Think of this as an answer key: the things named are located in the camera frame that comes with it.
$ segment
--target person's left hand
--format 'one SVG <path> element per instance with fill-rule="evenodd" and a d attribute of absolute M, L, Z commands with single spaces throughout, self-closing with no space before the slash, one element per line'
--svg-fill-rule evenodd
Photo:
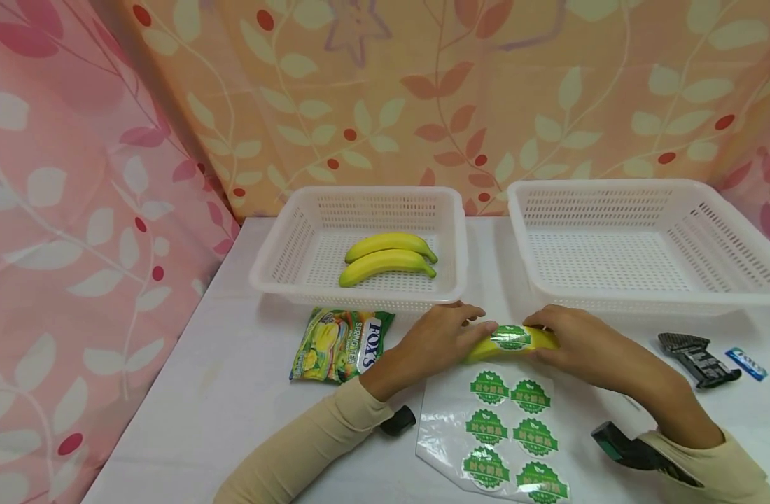
<path fill-rule="evenodd" d="M 469 325 L 486 312 L 471 304 L 437 304 L 360 376 L 360 383 L 380 401 L 459 364 L 477 343 L 497 330 L 497 322 Z"/>

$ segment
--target fabric backdrop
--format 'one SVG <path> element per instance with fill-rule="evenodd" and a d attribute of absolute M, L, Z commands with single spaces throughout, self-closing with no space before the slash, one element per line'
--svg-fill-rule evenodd
<path fill-rule="evenodd" d="M 308 185 L 452 186 L 483 216 L 519 179 L 714 181 L 770 120 L 770 0 L 109 5 L 238 216 Z"/>
<path fill-rule="evenodd" d="M 84 0 L 0 0 L 0 504 L 78 503 L 239 227 Z"/>
<path fill-rule="evenodd" d="M 745 150 L 718 190 L 770 239 L 770 127 Z"/>

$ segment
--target white tablecloth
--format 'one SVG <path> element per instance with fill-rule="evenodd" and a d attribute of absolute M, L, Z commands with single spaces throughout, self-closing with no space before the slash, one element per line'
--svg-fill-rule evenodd
<path fill-rule="evenodd" d="M 288 381 L 311 307 L 294 306 L 248 285 L 248 271 L 272 224 L 272 218 L 246 220 L 83 504 L 210 503 L 220 483 L 254 447 L 332 393 L 328 384 Z M 468 233 L 470 276 L 464 300 L 480 304 L 498 322 L 521 323 L 538 307 L 524 295 L 508 218 L 468 218 Z M 709 337 L 710 352 L 716 356 L 740 346 L 770 372 L 770 309 L 712 321 L 618 318 L 610 323 L 654 350 L 656 334 L 663 330 Z M 410 318 L 397 317 L 386 345 L 396 344 L 411 324 Z M 418 386 L 396 398 L 395 404 L 406 402 L 418 416 L 422 395 L 423 387 Z M 770 474 L 770 376 L 758 383 L 744 375 L 699 397 L 710 415 L 732 430 Z M 580 469 L 577 481 L 571 482 L 575 502 L 659 502 L 654 475 L 615 465 L 589 436 L 607 419 L 635 435 L 652 425 L 648 415 L 622 396 L 565 377 L 556 378 L 556 398 L 559 403 L 565 399 L 580 419 L 582 441 L 570 447 Z M 416 434 L 414 428 L 395 440 L 373 435 L 323 473 L 300 502 L 504 502 L 462 492 L 419 460 Z"/>

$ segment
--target basket rim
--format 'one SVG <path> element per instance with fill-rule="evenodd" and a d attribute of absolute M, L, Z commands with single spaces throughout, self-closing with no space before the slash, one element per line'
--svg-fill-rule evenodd
<path fill-rule="evenodd" d="M 702 182 L 689 179 L 652 179 L 636 181 L 633 179 L 584 180 L 584 181 L 515 181 L 507 188 L 508 213 L 514 228 L 514 238 L 521 251 L 528 280 L 534 288 L 545 295 L 559 298 L 580 298 L 588 301 L 604 302 L 680 302 L 686 304 L 712 304 L 718 306 L 769 306 L 770 293 L 742 292 L 686 292 L 676 290 L 625 290 L 625 288 L 585 288 L 553 286 L 539 274 L 538 261 L 533 249 L 528 245 L 529 230 L 524 222 L 522 209 L 519 206 L 517 191 L 520 187 L 533 187 L 568 190 L 585 189 L 589 186 L 613 188 L 660 189 L 666 187 L 689 187 L 702 194 L 706 200 L 712 200 L 724 221 L 735 228 L 743 228 L 750 240 L 750 248 L 760 251 L 763 261 L 770 267 L 770 241 L 732 203 L 712 187 Z"/>

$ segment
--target arm sleeve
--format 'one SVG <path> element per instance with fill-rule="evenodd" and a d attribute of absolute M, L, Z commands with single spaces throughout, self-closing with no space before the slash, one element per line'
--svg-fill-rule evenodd
<path fill-rule="evenodd" d="M 642 441 L 704 485 L 704 488 L 694 488 L 663 476 L 662 490 L 667 503 L 770 504 L 766 473 L 728 431 L 721 431 L 724 432 L 724 444 L 708 450 L 687 449 L 659 432 L 646 432 L 640 436 Z"/>
<path fill-rule="evenodd" d="M 354 378 L 248 455 L 217 490 L 214 504 L 289 503 L 391 416 L 391 408 Z"/>

